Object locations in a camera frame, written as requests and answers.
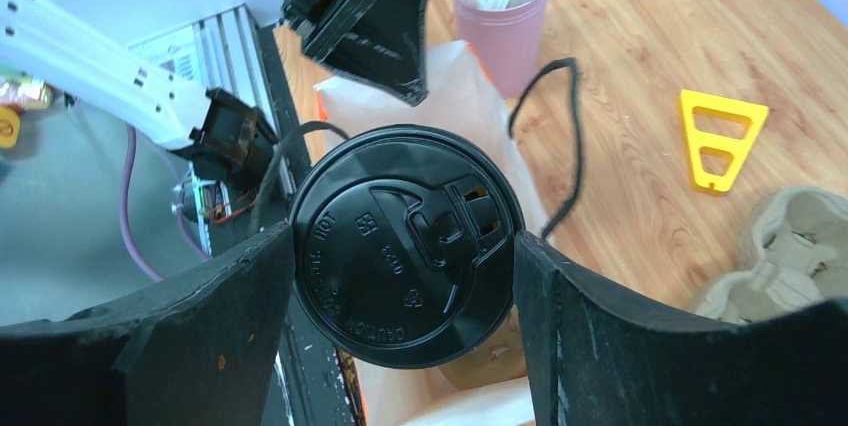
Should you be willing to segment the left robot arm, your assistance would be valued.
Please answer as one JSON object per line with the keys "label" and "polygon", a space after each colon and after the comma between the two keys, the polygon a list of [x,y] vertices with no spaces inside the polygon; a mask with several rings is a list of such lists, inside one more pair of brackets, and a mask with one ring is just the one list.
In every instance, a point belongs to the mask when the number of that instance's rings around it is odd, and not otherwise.
{"label": "left robot arm", "polygon": [[[303,54],[409,105],[428,94],[427,0],[282,0]],[[1,61],[99,107],[199,177],[248,191],[279,175],[282,144],[266,116],[222,88],[168,71],[51,0],[1,0]]]}

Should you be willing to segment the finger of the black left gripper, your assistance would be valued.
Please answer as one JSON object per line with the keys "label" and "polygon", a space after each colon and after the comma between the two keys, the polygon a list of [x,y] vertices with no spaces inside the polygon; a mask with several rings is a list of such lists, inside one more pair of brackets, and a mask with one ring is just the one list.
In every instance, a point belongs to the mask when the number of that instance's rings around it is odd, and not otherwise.
{"label": "finger of the black left gripper", "polygon": [[415,107],[428,95],[428,0],[283,0],[301,53],[330,72]]}

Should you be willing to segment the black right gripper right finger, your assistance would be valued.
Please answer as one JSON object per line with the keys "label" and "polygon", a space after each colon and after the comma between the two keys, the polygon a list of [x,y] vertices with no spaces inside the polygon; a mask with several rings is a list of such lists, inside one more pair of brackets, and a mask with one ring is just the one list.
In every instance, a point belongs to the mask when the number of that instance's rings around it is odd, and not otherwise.
{"label": "black right gripper right finger", "polygon": [[528,232],[514,296],[540,425],[843,425],[847,302],[747,325],[698,316]]}

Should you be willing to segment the single cardboard cup carrier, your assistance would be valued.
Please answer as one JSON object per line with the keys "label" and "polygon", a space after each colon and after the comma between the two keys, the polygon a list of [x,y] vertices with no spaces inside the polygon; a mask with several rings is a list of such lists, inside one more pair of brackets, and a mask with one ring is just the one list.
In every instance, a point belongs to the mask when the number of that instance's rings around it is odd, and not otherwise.
{"label": "single cardboard cup carrier", "polygon": [[504,322],[478,347],[438,369],[460,391],[526,376],[517,307],[512,307]]}

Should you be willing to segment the orange and white paper bag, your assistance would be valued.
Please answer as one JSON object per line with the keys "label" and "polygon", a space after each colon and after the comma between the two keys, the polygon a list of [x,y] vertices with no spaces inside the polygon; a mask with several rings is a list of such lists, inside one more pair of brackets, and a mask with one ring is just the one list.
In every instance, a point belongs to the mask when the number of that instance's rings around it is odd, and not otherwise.
{"label": "orange and white paper bag", "polygon": [[513,240],[550,224],[510,114],[467,42],[431,47],[408,106],[340,77],[316,87],[324,155],[298,185],[292,301],[327,339],[359,425],[434,423],[441,403],[526,375]]}

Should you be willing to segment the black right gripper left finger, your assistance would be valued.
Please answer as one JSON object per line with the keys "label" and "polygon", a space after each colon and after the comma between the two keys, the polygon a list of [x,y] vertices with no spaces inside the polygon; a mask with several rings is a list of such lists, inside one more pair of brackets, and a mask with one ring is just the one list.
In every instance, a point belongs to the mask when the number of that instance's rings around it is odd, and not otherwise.
{"label": "black right gripper left finger", "polygon": [[5,425],[257,425],[294,269],[280,221],[62,321],[1,330]]}

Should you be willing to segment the black plastic cup lid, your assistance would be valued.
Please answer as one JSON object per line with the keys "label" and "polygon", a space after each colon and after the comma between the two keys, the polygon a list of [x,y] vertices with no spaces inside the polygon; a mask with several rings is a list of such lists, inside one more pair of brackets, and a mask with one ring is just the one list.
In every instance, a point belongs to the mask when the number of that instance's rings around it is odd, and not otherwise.
{"label": "black plastic cup lid", "polygon": [[344,140],[307,175],[290,222],[305,313],[365,362],[448,363],[513,307],[524,216],[495,162],[458,134],[401,124]]}

